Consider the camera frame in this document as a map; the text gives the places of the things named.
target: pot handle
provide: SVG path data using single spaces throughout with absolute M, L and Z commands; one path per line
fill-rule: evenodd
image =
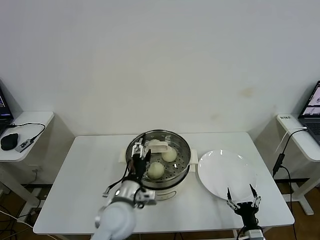
M 121 152 L 120 152 L 120 155 L 119 155 L 119 160 L 118 160 L 119 163 L 123 163 L 123 164 L 127 163 L 127 161 L 126 161 L 126 152 L 127 152 L 127 150 L 125 148 L 121 149 Z
M 197 150 L 191 149 L 191 159 L 190 159 L 190 162 L 189 162 L 189 165 L 190 165 L 189 171 L 192 172 L 192 173 L 195 173 L 196 172 L 196 165 L 198 163 L 199 163 L 199 161 L 198 161 Z

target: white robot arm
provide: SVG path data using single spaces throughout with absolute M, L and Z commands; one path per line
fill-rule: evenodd
M 127 165 L 120 188 L 115 192 L 112 200 L 100 208 L 98 216 L 95 218 L 97 230 L 92 236 L 92 240 L 126 239 L 136 226 L 134 208 L 142 209 L 145 205 L 157 204 L 156 192 L 142 186 L 142 177 L 146 172 L 147 162 L 151 158 L 151 150 L 143 156 L 144 138 L 145 136 L 142 136 L 132 148 L 132 161 L 128 163 L 128 165 L 130 164 L 128 176 L 125 176 Z M 110 189 L 117 183 L 110 185 L 102 196 L 108 197 Z

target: wall stain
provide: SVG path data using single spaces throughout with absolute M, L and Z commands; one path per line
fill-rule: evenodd
M 241 90 L 239 92 L 239 95 L 241 97 L 249 99 L 254 95 L 254 92 L 255 92 L 255 88 L 254 87 L 247 87 L 247 88 Z
M 216 120 L 218 120 L 220 118 L 220 114 L 219 113 L 214 113 L 214 114 L 211 115 L 210 118 L 211 118 L 212 121 L 216 121 Z

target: computer mouse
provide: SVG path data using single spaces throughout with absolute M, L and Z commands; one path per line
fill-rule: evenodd
M 12 133 L 1 138 L 1 149 L 8 151 L 14 149 L 18 145 L 18 133 Z

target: laptop screen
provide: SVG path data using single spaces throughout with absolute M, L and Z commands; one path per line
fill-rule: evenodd
M 317 82 L 300 117 L 320 117 L 320 81 Z

